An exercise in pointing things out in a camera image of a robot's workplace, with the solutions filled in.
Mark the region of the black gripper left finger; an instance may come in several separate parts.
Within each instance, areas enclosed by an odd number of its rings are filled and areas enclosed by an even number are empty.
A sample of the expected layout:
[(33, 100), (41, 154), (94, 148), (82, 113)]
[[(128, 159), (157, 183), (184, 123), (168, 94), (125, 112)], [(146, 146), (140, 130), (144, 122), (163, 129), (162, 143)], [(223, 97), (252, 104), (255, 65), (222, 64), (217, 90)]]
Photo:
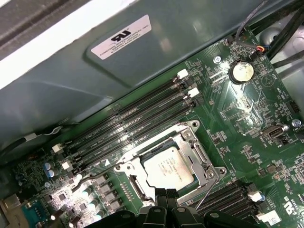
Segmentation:
[(156, 205), (145, 213), (135, 215), (128, 210), (118, 211), (104, 219), (104, 228), (165, 228), (167, 220), (168, 190), (155, 190)]

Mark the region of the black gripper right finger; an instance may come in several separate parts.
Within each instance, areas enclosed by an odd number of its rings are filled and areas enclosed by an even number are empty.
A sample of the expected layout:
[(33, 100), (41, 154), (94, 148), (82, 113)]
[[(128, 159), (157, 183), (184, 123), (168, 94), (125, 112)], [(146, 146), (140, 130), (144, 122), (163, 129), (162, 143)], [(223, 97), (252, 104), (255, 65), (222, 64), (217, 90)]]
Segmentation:
[(175, 189), (167, 189), (167, 224), (170, 228), (243, 227), (243, 220), (218, 210), (212, 210), (201, 217), (194, 208), (179, 206), (178, 196)]

